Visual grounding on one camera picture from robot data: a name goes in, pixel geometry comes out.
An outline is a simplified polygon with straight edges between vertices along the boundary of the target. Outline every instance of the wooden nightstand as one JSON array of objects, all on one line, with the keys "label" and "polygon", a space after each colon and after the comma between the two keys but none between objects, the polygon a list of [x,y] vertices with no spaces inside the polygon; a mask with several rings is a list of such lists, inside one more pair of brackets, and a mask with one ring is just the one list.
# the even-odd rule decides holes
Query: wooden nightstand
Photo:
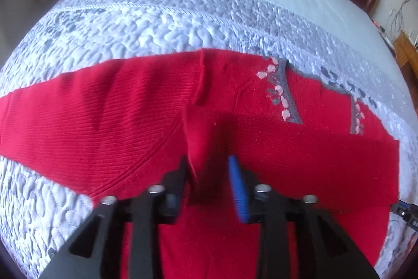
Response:
[{"label": "wooden nightstand", "polygon": [[408,85],[415,111],[418,113],[418,52],[403,31],[393,42],[393,46],[396,50],[396,63]]}]

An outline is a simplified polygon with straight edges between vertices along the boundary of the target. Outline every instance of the blue gripper pad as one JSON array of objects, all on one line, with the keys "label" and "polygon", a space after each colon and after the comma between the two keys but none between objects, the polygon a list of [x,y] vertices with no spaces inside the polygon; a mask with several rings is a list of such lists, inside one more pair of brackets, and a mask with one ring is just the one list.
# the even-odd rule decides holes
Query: blue gripper pad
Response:
[{"label": "blue gripper pad", "polygon": [[249,194],[247,193],[244,179],[242,178],[237,157],[230,156],[228,159],[229,182],[237,210],[238,219],[242,223],[249,220]]}]

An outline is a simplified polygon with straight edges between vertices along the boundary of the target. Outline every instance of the bed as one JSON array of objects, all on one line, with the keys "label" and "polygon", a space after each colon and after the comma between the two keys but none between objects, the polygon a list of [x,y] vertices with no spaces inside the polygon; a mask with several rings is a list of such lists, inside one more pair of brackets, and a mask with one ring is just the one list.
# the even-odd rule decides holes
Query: bed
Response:
[{"label": "bed", "polygon": [[[400,140],[399,197],[417,203],[418,119],[408,88],[367,13],[376,0],[60,0],[0,73],[0,96],[110,59],[219,48],[287,58],[365,103]],[[92,209],[24,165],[0,157],[0,237],[38,278]],[[414,242],[390,216],[375,269],[396,271]]]}]

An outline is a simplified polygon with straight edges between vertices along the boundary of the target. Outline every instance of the red knit fabric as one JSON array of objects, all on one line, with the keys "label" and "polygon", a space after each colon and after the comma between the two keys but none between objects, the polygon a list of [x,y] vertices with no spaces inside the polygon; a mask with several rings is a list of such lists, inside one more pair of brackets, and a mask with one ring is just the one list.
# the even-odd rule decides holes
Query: red knit fabric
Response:
[{"label": "red knit fabric", "polygon": [[[320,120],[300,113],[308,124],[283,122],[283,106],[257,76],[265,66],[257,56],[203,50],[64,74],[0,99],[0,154],[95,203],[138,195],[187,154],[194,175],[187,207],[176,225],[159,227],[168,279],[254,277],[258,227],[235,215],[232,154],[283,195],[317,195],[374,264],[398,199],[398,143],[384,129],[371,139],[349,134],[351,111],[335,106],[346,99],[332,92],[295,96],[304,113],[329,108]],[[289,87],[300,94],[298,84],[314,81],[292,77]],[[123,278],[128,251],[126,244]]]}]

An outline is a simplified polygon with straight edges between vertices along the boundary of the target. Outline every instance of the sweater sleeve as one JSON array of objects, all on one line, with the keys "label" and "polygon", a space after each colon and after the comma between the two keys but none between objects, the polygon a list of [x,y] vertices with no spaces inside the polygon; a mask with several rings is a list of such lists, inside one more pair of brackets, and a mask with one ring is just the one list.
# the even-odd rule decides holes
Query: sweater sleeve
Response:
[{"label": "sweater sleeve", "polygon": [[0,154],[91,195],[158,148],[193,99],[201,54],[112,60],[0,99]]}]

